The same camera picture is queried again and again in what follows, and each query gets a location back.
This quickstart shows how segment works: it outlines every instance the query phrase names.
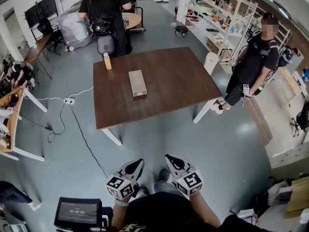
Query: power strip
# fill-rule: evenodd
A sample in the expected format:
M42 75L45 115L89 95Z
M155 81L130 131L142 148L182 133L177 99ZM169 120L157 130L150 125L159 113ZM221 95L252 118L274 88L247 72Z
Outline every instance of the power strip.
M75 103L75 99L72 99L72 98L65 98L64 99L64 103L65 104L71 104L73 105Z

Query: stool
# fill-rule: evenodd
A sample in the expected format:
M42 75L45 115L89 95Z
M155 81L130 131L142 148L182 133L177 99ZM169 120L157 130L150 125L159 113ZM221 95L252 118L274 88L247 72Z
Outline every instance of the stool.
M183 34L183 38L188 35L188 28L186 26L176 26L175 27L175 35L177 36L177 34L182 33Z

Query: concrete floor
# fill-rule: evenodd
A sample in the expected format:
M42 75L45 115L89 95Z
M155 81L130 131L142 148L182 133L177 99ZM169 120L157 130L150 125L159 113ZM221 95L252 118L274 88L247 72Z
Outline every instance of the concrete floor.
M152 0L140 0L144 8L145 33L132 35L133 53L161 48L189 46L201 62L207 50L191 33L185 38L174 35L175 18ZM40 74L41 84L33 94L37 98L68 97L93 85L93 63L101 60L96 44L76 49L62 56L51 55L50 62L41 56L53 77ZM224 93L228 76L218 65L213 79ZM96 130L93 91L75 97L73 109L94 155L106 173L113 174L125 162L145 159L141 182L152 184L153 172L164 166L164 154L188 157L204 178L202 194L223 220L229 210L244 208L257 191L268 187L271 168L258 128L250 114L237 105L218 115L209 111L196 125L190 107L117 127L123 146L118 147L104 133ZM31 101L24 100L21 113L43 125L50 124L56 132L63 130L59 113L61 100L42 101L48 107L44 114ZM106 177L87 149L69 107L63 108L66 130L51 144L48 131L26 119L18 123L16 146L44 155L45 162L20 156L14 161L0 156L1 180L10 181L30 197L42 201L33 212L24 204L8 204L7 208L27 221L31 232L52 232L59 197L100 198L104 206L113 206L113 198L104 187Z

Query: camera screen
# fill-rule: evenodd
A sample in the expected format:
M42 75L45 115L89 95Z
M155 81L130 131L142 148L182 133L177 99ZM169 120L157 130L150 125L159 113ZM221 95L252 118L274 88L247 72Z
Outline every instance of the camera screen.
M96 224L97 223L97 204L86 203L61 203L58 220Z

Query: office chair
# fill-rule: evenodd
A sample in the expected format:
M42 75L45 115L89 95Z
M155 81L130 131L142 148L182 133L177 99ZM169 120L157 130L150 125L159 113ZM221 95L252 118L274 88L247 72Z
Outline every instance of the office chair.
M38 25L38 30L43 34L43 36L51 34L51 33L53 34L49 40L49 44L46 46L46 49L48 50L48 52L52 51L60 56L60 54L56 52L56 47L60 43L65 44L61 31L59 29L54 31L54 29L52 28L52 25L50 24L50 21L47 18L43 18L40 21Z
M305 129L309 127L309 101L305 101L303 109L299 114L297 114L296 119L292 118L293 123L291 126L295 127L295 133L293 137L299 136L299 129L305 132Z

